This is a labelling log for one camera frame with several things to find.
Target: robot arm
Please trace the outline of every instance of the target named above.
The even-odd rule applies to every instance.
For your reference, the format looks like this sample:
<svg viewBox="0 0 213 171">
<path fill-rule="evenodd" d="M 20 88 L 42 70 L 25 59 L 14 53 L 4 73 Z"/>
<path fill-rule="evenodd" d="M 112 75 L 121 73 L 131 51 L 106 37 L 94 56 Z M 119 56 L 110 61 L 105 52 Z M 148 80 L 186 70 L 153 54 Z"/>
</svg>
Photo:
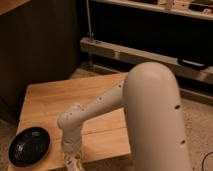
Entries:
<svg viewBox="0 0 213 171">
<path fill-rule="evenodd" d="M 152 62 L 136 66 L 124 82 L 86 106 L 75 105 L 62 114 L 63 150 L 80 148 L 84 121 L 122 106 L 135 171 L 192 171 L 176 79 Z"/>
</svg>

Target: mounting hole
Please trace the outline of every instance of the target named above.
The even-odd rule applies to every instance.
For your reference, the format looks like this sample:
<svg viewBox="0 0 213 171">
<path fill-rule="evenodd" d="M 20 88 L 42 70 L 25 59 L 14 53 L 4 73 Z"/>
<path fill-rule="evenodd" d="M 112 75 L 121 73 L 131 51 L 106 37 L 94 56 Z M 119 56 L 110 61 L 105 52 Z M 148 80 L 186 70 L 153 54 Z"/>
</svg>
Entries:
<svg viewBox="0 0 213 171">
<path fill-rule="evenodd" d="M 180 145 L 185 145 L 186 144 L 186 140 L 183 140 L 180 142 Z"/>
<path fill-rule="evenodd" d="M 180 105 L 175 106 L 175 109 L 176 110 L 180 109 Z"/>
</svg>

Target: dark wood panel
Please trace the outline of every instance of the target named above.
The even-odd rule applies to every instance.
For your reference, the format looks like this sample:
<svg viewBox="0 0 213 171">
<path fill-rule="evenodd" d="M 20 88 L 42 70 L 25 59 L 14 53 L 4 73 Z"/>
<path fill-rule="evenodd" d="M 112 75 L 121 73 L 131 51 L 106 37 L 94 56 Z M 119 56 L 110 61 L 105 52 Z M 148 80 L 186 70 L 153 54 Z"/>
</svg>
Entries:
<svg viewBox="0 0 213 171">
<path fill-rule="evenodd" d="M 71 74 L 79 63 L 78 44 L 74 1 L 32 0 L 0 16 L 0 96 L 15 109 L 12 118 L 18 118 L 28 84 Z"/>
</svg>

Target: wooden table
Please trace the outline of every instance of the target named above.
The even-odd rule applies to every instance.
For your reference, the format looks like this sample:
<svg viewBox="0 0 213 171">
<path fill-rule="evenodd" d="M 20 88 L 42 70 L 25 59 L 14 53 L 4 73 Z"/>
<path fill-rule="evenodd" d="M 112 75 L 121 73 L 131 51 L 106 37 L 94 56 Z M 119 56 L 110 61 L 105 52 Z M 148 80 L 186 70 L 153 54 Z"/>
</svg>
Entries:
<svg viewBox="0 0 213 171">
<path fill-rule="evenodd" d="M 30 0 L 0 0 L 0 15 L 3 15 Z"/>
<path fill-rule="evenodd" d="M 27 88 L 18 131 L 40 126 L 48 130 L 51 147 L 37 165 L 19 169 L 9 164 L 9 171 L 51 170 L 64 167 L 61 151 L 61 130 L 58 116 L 73 103 L 85 104 L 124 79 L 125 74 L 89 77 L 30 85 Z M 83 131 L 83 162 L 92 162 L 130 153 L 123 110 L 88 120 Z"/>
</svg>

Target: cable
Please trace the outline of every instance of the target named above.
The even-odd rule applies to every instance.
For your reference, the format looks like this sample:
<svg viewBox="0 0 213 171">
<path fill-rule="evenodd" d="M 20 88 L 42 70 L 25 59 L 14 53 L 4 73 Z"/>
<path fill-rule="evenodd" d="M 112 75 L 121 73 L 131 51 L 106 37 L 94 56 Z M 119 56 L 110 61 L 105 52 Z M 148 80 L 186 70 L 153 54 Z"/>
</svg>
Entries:
<svg viewBox="0 0 213 171">
<path fill-rule="evenodd" d="M 205 160 L 206 160 L 206 158 L 207 158 L 209 155 L 211 155 L 211 154 L 213 154 L 213 151 L 207 153 L 207 154 L 204 156 L 204 158 L 203 158 L 203 160 L 202 160 L 202 164 L 201 164 L 201 171 L 205 171 L 205 167 L 204 167 L 204 165 L 205 165 Z"/>
</svg>

